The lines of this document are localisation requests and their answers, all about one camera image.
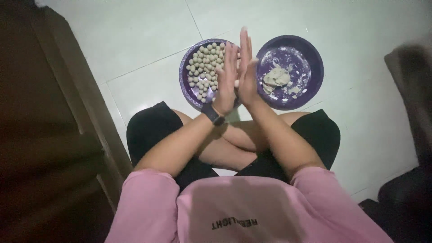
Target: purple bowl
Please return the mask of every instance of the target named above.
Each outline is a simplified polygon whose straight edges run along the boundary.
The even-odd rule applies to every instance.
[[[301,37],[282,35],[273,38],[261,47],[257,58],[258,93],[274,109],[297,109],[312,99],[321,87],[324,78],[321,56],[310,42]],[[268,95],[262,86],[263,78],[275,68],[275,64],[289,71],[293,84],[277,87]]]
[[[178,70],[178,79],[180,81],[181,91],[182,91],[184,97],[186,98],[186,100],[198,111],[200,111],[201,107],[203,107],[203,103],[197,99],[197,94],[198,94],[198,90],[199,90],[198,87],[195,86],[195,87],[191,88],[189,86],[189,82],[187,81],[187,78],[189,77],[189,74],[188,74],[189,71],[186,69],[186,66],[189,64],[188,62],[192,58],[192,55],[200,49],[200,46],[206,47],[208,44],[212,44],[213,42],[226,43],[226,40],[207,39],[207,40],[203,40],[203,41],[196,43],[194,46],[192,46],[186,52],[186,54],[184,54],[183,59],[181,60],[181,63],[180,63],[180,68]],[[210,102],[215,94],[216,94],[216,92],[209,89],[207,91],[206,101]],[[240,99],[236,99],[235,103],[234,103],[234,107],[237,108],[240,105],[241,105]]]

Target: black watch strap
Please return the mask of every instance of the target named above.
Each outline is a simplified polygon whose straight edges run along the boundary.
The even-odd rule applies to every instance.
[[[225,118],[219,114],[212,107],[213,102],[204,103],[201,112],[204,113],[215,126],[220,126],[225,122]]]

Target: black shorts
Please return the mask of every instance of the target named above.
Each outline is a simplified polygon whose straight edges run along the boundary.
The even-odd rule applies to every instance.
[[[159,141],[181,128],[183,123],[165,102],[136,113],[127,125],[127,146],[133,166]],[[291,128],[302,136],[317,152],[327,169],[330,169],[340,144],[340,131],[323,110],[304,115]],[[288,179],[270,150],[258,153],[258,158],[239,171],[236,176],[264,176]],[[192,182],[215,177],[211,165],[192,157],[180,174],[174,178],[182,191]]]

